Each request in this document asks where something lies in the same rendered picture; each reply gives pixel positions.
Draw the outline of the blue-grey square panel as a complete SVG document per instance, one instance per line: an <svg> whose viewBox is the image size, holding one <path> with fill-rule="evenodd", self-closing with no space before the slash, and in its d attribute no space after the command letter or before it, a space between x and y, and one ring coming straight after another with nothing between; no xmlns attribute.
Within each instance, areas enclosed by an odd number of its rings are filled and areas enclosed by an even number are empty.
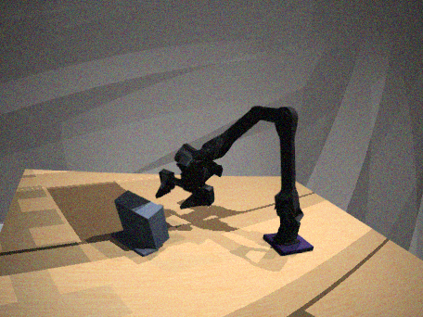
<svg viewBox="0 0 423 317"><path fill-rule="evenodd" d="M163 206L129 190L114 200L123 230L111 237L145 257L169 238Z"/></svg>

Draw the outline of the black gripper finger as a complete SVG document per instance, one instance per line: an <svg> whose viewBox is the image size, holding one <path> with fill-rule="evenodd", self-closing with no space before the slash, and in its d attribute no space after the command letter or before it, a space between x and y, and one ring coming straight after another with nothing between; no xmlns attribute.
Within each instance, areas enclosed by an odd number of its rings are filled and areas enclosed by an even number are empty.
<svg viewBox="0 0 423 317"><path fill-rule="evenodd" d="M196 206L205 206L205 193L204 190L198 187L195 187L193 194L188 197L183 204L180 206L180 209L187 209Z"/></svg>
<svg viewBox="0 0 423 317"><path fill-rule="evenodd" d="M171 187L169 183L169 177L167 175L161 174L160 175L160 187L158 189L158 192L156 194L156 198L160 198L168 193L171 192Z"/></svg>

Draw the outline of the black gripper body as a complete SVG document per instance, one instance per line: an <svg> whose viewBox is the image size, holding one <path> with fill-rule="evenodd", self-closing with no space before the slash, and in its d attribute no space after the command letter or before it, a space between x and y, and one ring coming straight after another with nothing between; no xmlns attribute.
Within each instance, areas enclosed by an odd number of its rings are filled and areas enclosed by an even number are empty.
<svg viewBox="0 0 423 317"><path fill-rule="evenodd" d="M204 169L200 178L195 182L192 178L193 176L186 175L183 173L180 174L181 179L175 178L173 172L165 169L159 172L159 176L161 174L167 175L169 177L171 190L178 186L180 188L183 188L184 191L193 194L195 187L198 187L204 190L207 206L210 206L214 202L214 189L213 186L205 184L205 182L207 182L208 180L208 174L207 172L205 172Z"/></svg>

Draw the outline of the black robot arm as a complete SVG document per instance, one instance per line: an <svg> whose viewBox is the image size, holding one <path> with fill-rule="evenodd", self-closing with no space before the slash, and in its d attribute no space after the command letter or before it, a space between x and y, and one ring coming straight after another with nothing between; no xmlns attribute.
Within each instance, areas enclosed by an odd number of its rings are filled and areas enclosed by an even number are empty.
<svg viewBox="0 0 423 317"><path fill-rule="evenodd" d="M274 122L280 138L281 190L275 196L274 208L280 220L280 227L273 238L287 247L300 242L297 236L304 215L295 186L295 132L298 125L296 109L253 107L224 133L203 144L200 150L188 143L183 144L175 153L174 161L183 174L193 176L194 182L200 178L203 169L208 174L208 180L214 174L221 177L223 167L213 160L223 157L232 144L260 120Z"/></svg>

